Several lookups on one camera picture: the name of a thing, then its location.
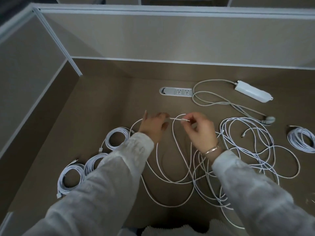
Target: right hand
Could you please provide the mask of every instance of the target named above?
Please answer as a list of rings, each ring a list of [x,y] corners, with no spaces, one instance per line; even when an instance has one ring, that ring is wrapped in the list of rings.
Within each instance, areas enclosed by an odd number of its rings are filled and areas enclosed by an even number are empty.
[[[189,122],[182,120],[181,124],[183,125],[193,145],[202,154],[206,153],[218,144],[218,139],[215,135],[215,126],[205,115],[193,112],[186,114],[183,119],[189,120]],[[194,123],[197,123],[197,127],[195,129],[191,126]]]

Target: cable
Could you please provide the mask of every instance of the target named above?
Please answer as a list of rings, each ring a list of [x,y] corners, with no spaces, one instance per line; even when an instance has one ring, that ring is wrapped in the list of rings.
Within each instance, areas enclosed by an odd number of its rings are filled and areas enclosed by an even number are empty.
[[[179,116],[182,116],[185,114],[180,114],[176,117],[176,119],[178,119]],[[182,156],[183,161],[185,162],[185,165],[187,167],[187,173],[186,175],[178,180],[178,181],[172,181],[162,170],[162,168],[159,165],[158,162],[158,144],[156,147],[156,162],[157,162],[157,166],[160,170],[160,174],[162,176],[159,176],[150,166],[149,162],[147,161],[148,167],[150,168],[150,170],[155,174],[156,177],[158,177],[160,180],[167,182],[167,183],[171,183],[171,184],[177,184],[177,185],[183,185],[183,184],[192,184],[193,188],[191,190],[191,192],[189,193],[188,197],[184,200],[183,203],[179,204],[179,205],[174,205],[174,206],[168,206],[168,205],[164,205],[161,202],[158,202],[153,195],[150,193],[149,188],[147,186],[147,184],[144,181],[144,177],[141,175],[141,179],[143,181],[144,187],[149,195],[149,197],[158,205],[163,206],[163,207],[168,207],[168,208],[174,208],[174,207],[179,207],[184,205],[190,198],[191,195],[193,194],[194,191],[196,191],[199,196],[204,199],[208,204],[215,206],[215,207],[219,207],[221,208],[221,211],[224,215],[224,217],[227,219],[228,222],[230,222],[233,226],[237,227],[237,228],[241,228],[244,229],[244,227],[238,226],[236,224],[234,224],[233,222],[231,222],[225,215],[223,208],[229,209],[229,210],[233,210],[233,208],[230,206],[230,203],[228,202],[228,198],[227,196],[223,193],[223,189],[222,186],[220,187],[220,191],[219,194],[216,195],[210,178],[216,178],[216,176],[213,174],[213,171],[210,170],[210,166],[209,166],[209,160],[207,160],[205,157],[203,157],[199,151],[195,151],[194,154],[192,152],[192,143],[190,143],[190,156],[189,156],[189,160],[187,161],[186,158],[184,157],[183,152],[181,151],[179,144],[177,142],[177,139],[175,137],[174,134],[174,123],[175,120],[173,120],[172,123],[172,133],[173,133],[173,138],[175,140],[176,146],[179,150],[179,153]],[[134,125],[136,123],[138,123],[139,121],[141,121],[142,119],[136,121],[131,129],[134,127]],[[247,130],[241,135],[241,137],[244,137],[247,133],[247,131],[249,130],[253,136],[254,136],[254,152],[251,152],[243,147],[238,146],[234,140],[231,137],[231,133],[230,133],[230,129],[231,129],[231,125],[235,122],[240,122],[245,124],[248,128]],[[237,155],[239,158],[241,158],[240,153],[244,153],[252,158],[254,158],[257,161],[257,164],[250,164],[251,167],[256,168],[259,170],[260,173],[262,174],[266,174],[267,171],[270,171],[276,178],[276,183],[279,184],[279,178],[286,178],[286,179],[292,179],[294,177],[296,177],[299,172],[300,172],[300,163],[297,159],[297,157],[294,155],[294,153],[292,151],[290,151],[289,149],[283,147],[283,146],[279,146],[279,145],[275,145],[274,144],[274,140],[272,138],[272,136],[270,135],[270,133],[268,132],[268,130],[266,129],[266,127],[264,126],[264,124],[262,124],[261,122],[259,122],[258,120],[255,119],[251,119],[249,117],[234,117],[234,118],[227,118],[224,119],[220,125],[219,125],[219,132],[217,133],[217,137],[222,138],[223,140],[223,144],[225,146],[226,149],[230,149],[233,150],[235,149],[237,151]],[[262,144],[265,146],[265,148],[261,151],[257,150],[257,143],[262,142]],[[280,174],[278,174],[275,169],[274,169],[274,165],[276,163],[276,152],[275,152],[275,148],[276,147],[280,147],[280,148],[284,148],[285,150],[289,151],[289,153],[294,157],[294,159],[297,162],[297,173],[294,174],[291,177],[286,177],[286,176],[282,176]],[[260,156],[265,153],[268,155],[266,160],[263,160]],[[201,169],[201,171],[203,172],[201,175],[197,174],[198,170]],[[197,182],[198,180],[205,178],[207,180],[208,183],[208,187],[212,193],[211,196],[206,195],[205,193],[203,193],[203,191],[199,188]]]
[[[132,130],[130,130],[129,128],[126,128],[126,127],[117,127],[117,128],[115,128],[115,129],[111,130],[111,131],[107,134],[106,138],[104,139],[104,141],[103,141],[103,143],[102,143],[102,145],[101,145],[101,147],[100,147],[100,149],[99,149],[99,153],[101,153],[101,152],[103,151],[103,145],[104,145],[104,143],[105,143],[105,145],[107,146],[107,148],[110,149],[110,150],[112,150],[112,151],[115,150],[117,147],[119,147],[119,146],[114,147],[114,146],[112,146],[112,145],[109,143],[109,139],[111,138],[111,136],[112,136],[114,133],[120,132],[120,133],[124,134],[124,136],[125,136],[124,142],[125,142],[125,141],[127,141],[127,140],[129,139],[129,137],[130,137],[130,134],[129,134],[130,131],[131,131],[132,133],[135,133],[134,131],[132,131]]]
[[[235,103],[232,103],[230,102],[228,99],[222,97],[221,95],[218,95],[216,93],[213,93],[213,92],[209,92],[209,91],[195,91],[195,88],[198,84],[201,84],[201,83],[205,83],[205,82],[209,82],[209,81],[225,81],[225,82],[229,82],[229,83],[232,83],[232,84],[236,84],[230,80],[226,80],[226,79],[208,79],[208,80],[204,80],[204,81],[200,81],[199,83],[197,83],[194,88],[192,89],[192,92],[193,92],[193,95],[192,95],[192,100],[195,104],[199,105],[199,106],[203,106],[203,107],[207,107],[207,106],[211,106],[211,105],[215,105],[215,104],[222,104],[222,105],[231,105],[236,111],[240,112],[241,114],[245,115],[246,117],[248,118],[251,118],[251,119],[254,119],[256,121],[258,121],[259,123],[265,125],[265,126],[269,126],[270,124],[272,124],[276,119],[272,116],[266,116],[265,114],[263,113],[260,113],[256,110],[253,110],[251,108],[247,108],[247,107],[244,107],[242,105],[238,105],[238,104],[235,104]],[[221,102],[210,102],[210,101],[206,101],[206,100],[203,100],[201,99],[197,94],[199,93],[210,93],[210,94],[213,94],[221,99],[224,99],[225,101],[221,101]],[[200,104],[198,102],[196,102],[195,98],[199,99],[200,101],[204,102],[204,103],[207,103],[207,104]],[[250,110],[254,113],[257,113],[259,115],[262,115],[265,117],[264,120],[258,120],[254,117],[252,117],[251,115],[249,115],[244,109],[247,109],[247,110]]]
[[[91,173],[94,170],[94,164],[98,159],[104,158],[107,155],[108,155],[107,153],[100,153],[100,154],[97,154],[96,156],[91,157],[84,165],[85,176],[87,176],[89,173]]]
[[[304,151],[307,153],[315,153],[315,135],[307,130],[306,128],[299,127],[299,126],[289,126],[289,127],[296,127],[295,129],[291,130],[288,135],[287,139],[289,143],[295,147],[297,150]],[[308,145],[304,142],[303,135],[307,136],[311,140],[311,145]]]
[[[58,179],[58,182],[57,182],[57,190],[58,190],[57,198],[62,197],[62,195],[68,194],[70,191],[74,190],[79,184],[81,184],[84,181],[84,178],[85,178],[84,165],[83,164],[74,164],[75,162],[77,162],[77,160],[72,161],[61,172],[59,179]],[[68,188],[64,185],[63,179],[65,178],[65,175],[67,174],[67,172],[72,170],[72,169],[76,170],[79,173],[80,181],[76,186]]]

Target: white power adapter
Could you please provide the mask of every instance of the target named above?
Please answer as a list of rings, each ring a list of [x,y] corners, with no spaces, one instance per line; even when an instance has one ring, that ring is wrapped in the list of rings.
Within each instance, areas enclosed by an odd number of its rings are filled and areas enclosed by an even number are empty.
[[[239,80],[235,83],[235,85],[236,85],[235,90],[243,94],[246,94],[247,96],[250,96],[262,103],[266,103],[269,100],[273,100],[273,97],[269,93],[258,88],[255,88],[243,81]]]

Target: bracelet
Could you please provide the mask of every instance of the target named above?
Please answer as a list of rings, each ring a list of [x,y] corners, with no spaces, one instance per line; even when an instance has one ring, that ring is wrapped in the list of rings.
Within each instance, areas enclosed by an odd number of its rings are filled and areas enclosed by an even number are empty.
[[[212,147],[210,150],[208,150],[205,154],[202,154],[202,156],[205,156],[205,155],[207,155],[208,153],[217,150],[218,148],[219,148],[219,143],[218,143],[215,147]]]

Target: sleeve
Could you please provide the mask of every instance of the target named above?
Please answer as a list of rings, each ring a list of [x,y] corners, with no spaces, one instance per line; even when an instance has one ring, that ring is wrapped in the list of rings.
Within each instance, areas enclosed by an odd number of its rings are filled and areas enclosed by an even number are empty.
[[[135,133],[24,235],[116,236],[135,202],[153,148],[147,135]]]
[[[223,152],[212,169],[250,235],[315,235],[315,218],[296,206],[287,191],[257,174],[232,151]]]

